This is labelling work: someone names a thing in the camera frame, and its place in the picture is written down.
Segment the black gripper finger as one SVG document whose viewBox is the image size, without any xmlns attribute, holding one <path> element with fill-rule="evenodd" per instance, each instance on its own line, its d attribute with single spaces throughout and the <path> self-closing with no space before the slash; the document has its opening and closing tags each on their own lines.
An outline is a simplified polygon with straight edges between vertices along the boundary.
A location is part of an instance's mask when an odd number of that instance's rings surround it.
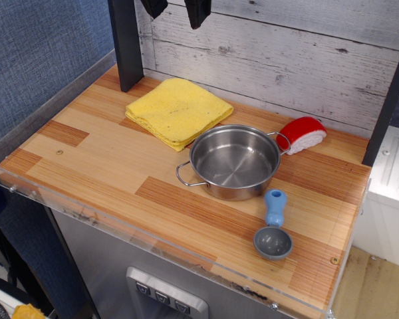
<svg viewBox="0 0 399 319">
<path fill-rule="evenodd" d="M 166 0 L 141 0 L 146 12 L 151 18 L 157 18 L 168 6 Z"/>
<path fill-rule="evenodd" d="M 185 0 L 192 29 L 198 29 L 211 14 L 211 0 Z"/>
</svg>

